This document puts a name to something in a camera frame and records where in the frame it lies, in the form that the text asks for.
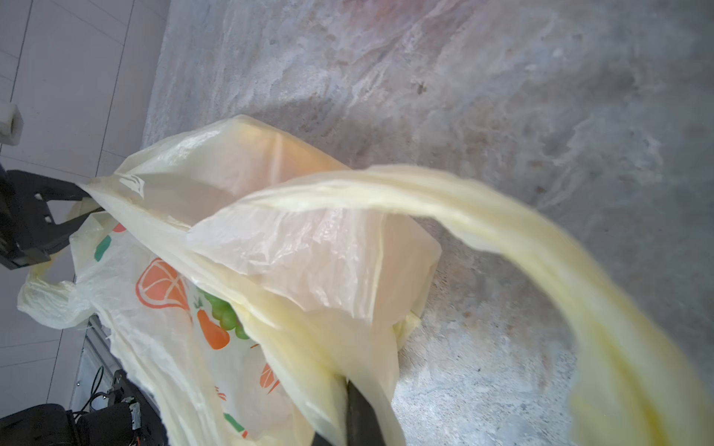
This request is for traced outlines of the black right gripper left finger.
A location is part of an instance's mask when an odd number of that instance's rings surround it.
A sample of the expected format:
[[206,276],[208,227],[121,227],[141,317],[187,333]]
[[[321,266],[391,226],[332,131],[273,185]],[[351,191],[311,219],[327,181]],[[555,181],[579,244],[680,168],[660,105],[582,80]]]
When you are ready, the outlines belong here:
[[332,446],[332,444],[329,440],[323,438],[319,433],[315,433],[312,440],[312,446]]

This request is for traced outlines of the green grape bunch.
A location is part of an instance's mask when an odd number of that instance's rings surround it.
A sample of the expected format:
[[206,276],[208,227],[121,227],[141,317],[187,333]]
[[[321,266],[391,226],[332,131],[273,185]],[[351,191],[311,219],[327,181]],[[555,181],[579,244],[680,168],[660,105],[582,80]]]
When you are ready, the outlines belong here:
[[250,337],[245,332],[245,329],[235,313],[232,306],[208,292],[202,291],[203,296],[208,300],[212,308],[212,316],[219,322],[222,329],[227,332],[234,331],[236,336],[243,340],[249,340]]

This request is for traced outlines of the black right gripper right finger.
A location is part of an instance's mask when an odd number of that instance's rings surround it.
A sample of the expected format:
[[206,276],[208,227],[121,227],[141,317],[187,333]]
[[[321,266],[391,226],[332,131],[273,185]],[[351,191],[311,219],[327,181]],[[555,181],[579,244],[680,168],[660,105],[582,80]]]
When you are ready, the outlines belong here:
[[353,382],[347,384],[347,393],[347,444],[349,446],[385,446],[379,421],[377,421],[371,404]]

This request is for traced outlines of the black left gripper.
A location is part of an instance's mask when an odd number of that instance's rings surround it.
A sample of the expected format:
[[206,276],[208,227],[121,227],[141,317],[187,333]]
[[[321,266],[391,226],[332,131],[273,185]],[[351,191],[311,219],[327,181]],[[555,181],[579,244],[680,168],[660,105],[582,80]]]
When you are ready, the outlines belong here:
[[[51,215],[50,202],[77,202],[80,211],[63,223]],[[1,171],[1,265],[24,269],[49,262],[70,243],[89,215],[102,207],[72,182],[21,170]]]

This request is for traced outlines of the cream plastic fruit-print bag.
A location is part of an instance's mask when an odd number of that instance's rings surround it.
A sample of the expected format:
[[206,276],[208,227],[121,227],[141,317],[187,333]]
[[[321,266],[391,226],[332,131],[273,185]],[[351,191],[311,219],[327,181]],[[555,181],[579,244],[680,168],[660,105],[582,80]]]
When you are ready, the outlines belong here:
[[[98,315],[111,351],[154,396],[174,445],[347,442],[347,384],[386,444],[398,349],[424,309],[439,221],[505,256],[563,314],[579,347],[582,445],[710,445],[713,402],[686,358],[567,233],[474,180],[352,170],[245,115],[136,152],[83,186],[102,207],[70,239],[76,279],[29,271],[18,307],[64,329]],[[202,291],[245,332],[222,329]]]

